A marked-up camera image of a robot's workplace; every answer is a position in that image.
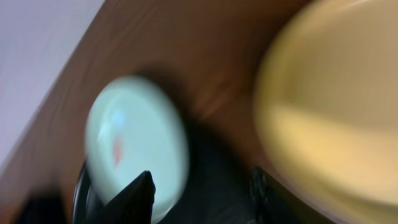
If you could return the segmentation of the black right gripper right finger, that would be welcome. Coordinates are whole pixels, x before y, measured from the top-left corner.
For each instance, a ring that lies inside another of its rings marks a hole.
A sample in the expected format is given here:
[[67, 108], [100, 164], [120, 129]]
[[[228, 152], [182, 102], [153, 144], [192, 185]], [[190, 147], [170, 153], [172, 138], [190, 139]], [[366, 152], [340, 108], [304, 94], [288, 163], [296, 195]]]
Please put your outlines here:
[[251, 198], [260, 224], [331, 224], [260, 167], [252, 171]]

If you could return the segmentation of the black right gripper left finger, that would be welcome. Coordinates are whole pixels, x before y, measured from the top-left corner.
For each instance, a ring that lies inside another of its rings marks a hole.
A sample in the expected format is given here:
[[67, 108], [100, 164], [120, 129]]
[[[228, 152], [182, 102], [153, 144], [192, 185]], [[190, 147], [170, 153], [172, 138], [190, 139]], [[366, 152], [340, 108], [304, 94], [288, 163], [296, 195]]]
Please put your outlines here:
[[154, 195], [152, 175], [144, 171], [93, 217], [93, 224], [151, 224]]

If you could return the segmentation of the mint plate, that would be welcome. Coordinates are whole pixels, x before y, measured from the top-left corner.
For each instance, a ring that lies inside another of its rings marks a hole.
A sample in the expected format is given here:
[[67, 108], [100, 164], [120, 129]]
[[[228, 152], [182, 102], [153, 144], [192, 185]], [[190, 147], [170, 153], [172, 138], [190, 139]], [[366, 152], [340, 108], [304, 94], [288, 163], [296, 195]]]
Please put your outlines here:
[[103, 203], [142, 172], [152, 174], [152, 223], [168, 214], [186, 187], [190, 157], [182, 119], [147, 78], [121, 77], [101, 91], [86, 122], [85, 151], [91, 183]]

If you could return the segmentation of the yellow plate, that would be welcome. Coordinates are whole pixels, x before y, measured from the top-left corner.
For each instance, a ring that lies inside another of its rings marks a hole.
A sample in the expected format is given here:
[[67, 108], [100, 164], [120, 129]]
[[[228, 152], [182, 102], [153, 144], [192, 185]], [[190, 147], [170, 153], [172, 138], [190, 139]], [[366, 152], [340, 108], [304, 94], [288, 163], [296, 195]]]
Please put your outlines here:
[[397, 0], [310, 3], [273, 42], [254, 96], [292, 192], [336, 222], [397, 222]]

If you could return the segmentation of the round black tray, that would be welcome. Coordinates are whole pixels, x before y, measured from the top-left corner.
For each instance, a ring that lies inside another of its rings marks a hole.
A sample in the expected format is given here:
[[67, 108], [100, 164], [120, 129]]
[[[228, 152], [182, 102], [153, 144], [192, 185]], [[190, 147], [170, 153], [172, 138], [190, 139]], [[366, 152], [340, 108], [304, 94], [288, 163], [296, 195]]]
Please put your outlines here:
[[[204, 126], [183, 123], [190, 169], [179, 201], [158, 223], [258, 223], [250, 181], [229, 146]], [[107, 203], [97, 195], [86, 161], [74, 193], [72, 222], [93, 223]]]

